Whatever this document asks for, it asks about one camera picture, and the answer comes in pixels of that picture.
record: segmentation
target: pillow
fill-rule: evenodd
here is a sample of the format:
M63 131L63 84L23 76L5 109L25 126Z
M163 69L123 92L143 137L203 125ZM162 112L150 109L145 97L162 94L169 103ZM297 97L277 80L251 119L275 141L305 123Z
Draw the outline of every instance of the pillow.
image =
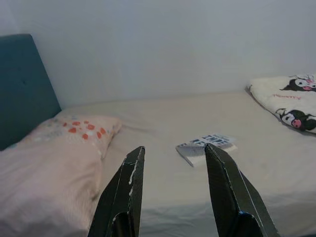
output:
M108 144L121 123L59 116L0 152L0 230L6 237L86 237Z
M314 75L254 79L250 91L261 105L283 123L301 131L316 133Z

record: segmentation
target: white wall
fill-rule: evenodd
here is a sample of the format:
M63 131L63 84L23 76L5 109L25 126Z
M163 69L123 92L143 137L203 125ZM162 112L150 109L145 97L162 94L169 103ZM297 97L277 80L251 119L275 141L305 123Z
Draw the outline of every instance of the white wall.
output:
M8 0L62 107L316 71L315 0Z
M7 5L7 0L0 0L0 36L11 35L17 32L18 27Z

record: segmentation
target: blanket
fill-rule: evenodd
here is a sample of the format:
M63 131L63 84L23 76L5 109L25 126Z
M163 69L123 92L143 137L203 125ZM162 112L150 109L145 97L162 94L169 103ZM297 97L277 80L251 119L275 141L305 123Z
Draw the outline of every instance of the blanket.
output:
M316 133L314 78L314 75L297 75L253 79L249 89L254 98L283 123Z

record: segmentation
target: upholstered headboard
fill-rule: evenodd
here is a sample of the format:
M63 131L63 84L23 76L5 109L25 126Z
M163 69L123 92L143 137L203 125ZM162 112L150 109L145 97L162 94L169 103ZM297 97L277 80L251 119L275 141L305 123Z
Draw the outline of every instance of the upholstered headboard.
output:
M0 37L0 150L60 112L31 35Z

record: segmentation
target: mattress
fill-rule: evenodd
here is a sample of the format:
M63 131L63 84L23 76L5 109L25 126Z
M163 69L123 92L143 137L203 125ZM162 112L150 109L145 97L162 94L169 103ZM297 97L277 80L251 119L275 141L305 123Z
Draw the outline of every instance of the mattress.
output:
M282 125L246 92L100 103L65 114L122 119L104 160L103 187L126 154L146 147L141 237L216 237L206 165L191 167L175 146L220 133L286 237L316 233L316 137Z

